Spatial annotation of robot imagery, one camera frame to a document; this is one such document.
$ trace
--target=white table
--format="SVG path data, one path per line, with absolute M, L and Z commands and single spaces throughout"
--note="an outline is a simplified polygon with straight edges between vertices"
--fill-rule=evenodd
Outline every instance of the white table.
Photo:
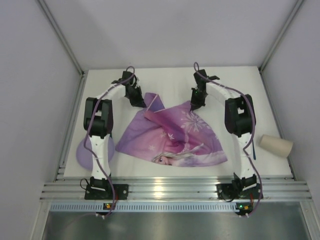
M 253 99 L 256 114 L 256 132 L 254 137 L 256 165 L 261 176 L 291 177 L 292 173 L 287 159 L 275 156 L 258 146 L 263 134 L 279 136 L 276 123 L 267 99 L 267 95 L 258 71 L 254 66 L 205 67 L 209 76 L 217 75 L 221 83 L 236 88 Z M 82 168 L 76 160 L 78 144 L 85 137 L 83 119 L 85 102 L 88 97 L 95 97 L 105 91 L 113 80 L 122 76 L 123 69 L 90 70 L 86 79 L 84 92 L 75 123 L 69 152 L 67 154 L 65 177 L 90 177 L 91 172 Z M 191 88 L 195 86 L 192 67 L 184 68 L 141 68 L 135 74 L 140 79 L 142 95 L 153 92 L 160 95 L 166 108 L 173 107 L 191 99 Z M 114 126 L 112 137 L 117 143 L 126 127 L 141 108 L 132 107 L 127 98 L 113 101 Z M 202 117 L 218 136 L 228 161 L 209 167 L 174 167 L 152 162 L 116 152 L 110 163 L 113 177 L 186 177 L 186 176 L 232 176 L 234 146 L 231 135 L 224 124 L 224 111 L 214 97 L 207 96 L 206 106 L 195 112 Z

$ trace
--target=cylindrical cup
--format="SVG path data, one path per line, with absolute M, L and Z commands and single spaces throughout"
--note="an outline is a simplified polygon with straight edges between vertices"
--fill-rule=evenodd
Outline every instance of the cylindrical cup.
M 263 135 L 259 146 L 277 156 L 288 157 L 294 143 L 275 136 Z

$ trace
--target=white wall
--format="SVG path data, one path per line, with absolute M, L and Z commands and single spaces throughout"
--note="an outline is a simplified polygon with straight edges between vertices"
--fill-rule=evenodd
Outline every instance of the white wall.
M 0 239 L 28 239 L 79 75 L 34 0 L 0 7 Z
M 46 0 L 84 69 L 259 66 L 295 0 Z
M 265 70 L 291 160 L 320 213 L 320 1 L 305 2 Z

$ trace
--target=purple round object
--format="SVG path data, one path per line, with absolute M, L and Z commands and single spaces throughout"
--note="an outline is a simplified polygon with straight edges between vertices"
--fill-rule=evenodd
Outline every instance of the purple round object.
M 92 150 L 90 139 L 88 138 L 86 142 L 86 146 Z M 108 161 L 110 162 L 115 154 L 115 143 L 111 137 L 109 137 L 108 141 Z M 92 171 L 93 162 L 92 162 L 92 153 L 89 152 L 84 147 L 84 139 L 79 143 L 76 149 L 76 160 L 80 164 L 81 167 Z

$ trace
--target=purple fabric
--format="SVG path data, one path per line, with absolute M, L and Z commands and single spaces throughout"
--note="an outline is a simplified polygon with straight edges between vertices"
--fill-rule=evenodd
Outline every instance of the purple fabric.
M 149 162 L 207 167 L 227 161 L 211 127 L 190 111 L 190 101 L 165 108 L 159 95 L 146 93 L 147 108 L 137 112 L 115 149 Z
M 90 139 L 86 142 L 86 146 L 92 150 Z M 108 161 L 110 162 L 112 160 L 112 157 L 115 154 L 115 143 L 111 137 L 109 137 L 108 141 Z M 84 147 L 84 139 L 79 143 L 77 149 L 76 149 L 76 160 L 80 164 L 81 167 L 92 171 L 93 168 L 93 162 L 92 162 L 92 153 L 89 152 Z

